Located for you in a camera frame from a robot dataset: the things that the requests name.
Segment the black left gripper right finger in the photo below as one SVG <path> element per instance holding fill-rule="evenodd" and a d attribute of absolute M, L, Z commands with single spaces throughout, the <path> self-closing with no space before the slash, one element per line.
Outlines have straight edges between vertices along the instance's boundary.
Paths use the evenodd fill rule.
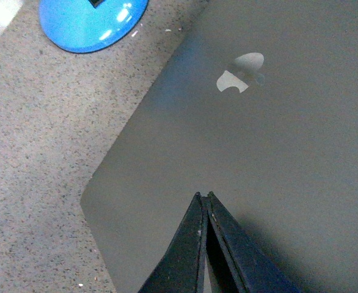
<path fill-rule="evenodd" d="M 208 217 L 238 292 L 301 292 L 260 250 L 227 208 L 209 192 Z"/>

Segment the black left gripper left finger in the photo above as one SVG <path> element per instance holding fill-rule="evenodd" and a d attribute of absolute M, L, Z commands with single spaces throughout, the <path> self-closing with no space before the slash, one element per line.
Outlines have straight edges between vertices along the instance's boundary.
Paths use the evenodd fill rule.
<path fill-rule="evenodd" d="M 164 256 L 140 292 L 203 292 L 208 218 L 203 197 L 195 193 Z"/>

